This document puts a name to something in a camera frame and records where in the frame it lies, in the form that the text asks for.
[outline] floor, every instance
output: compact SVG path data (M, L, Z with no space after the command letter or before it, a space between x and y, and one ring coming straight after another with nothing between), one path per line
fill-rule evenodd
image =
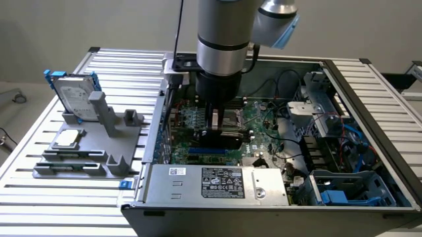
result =
M7 130L12 139L19 142L52 100L55 93L47 83L0 82L0 93L13 88L21 89L27 96L27 103L16 104L11 101L0 107L0 127ZM8 154L0 151L0 165L7 157Z

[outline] warning label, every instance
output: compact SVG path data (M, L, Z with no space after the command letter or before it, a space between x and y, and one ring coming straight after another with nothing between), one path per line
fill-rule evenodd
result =
M242 169L203 168L202 182L204 198L244 198Z

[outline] metal workbench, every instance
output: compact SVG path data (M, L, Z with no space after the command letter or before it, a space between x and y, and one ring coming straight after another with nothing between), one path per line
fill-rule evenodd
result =
M99 74L107 102L116 112L136 109L146 116L132 170L140 169L159 85L162 52L104 49L88 52L74 73ZM331 59L381 128L422 180L422 118L373 67L358 59ZM0 168L0 236L136 236L120 209L134 191L118 180L33 179L32 168L55 137L63 106L54 98ZM422 226L383 237L419 236Z

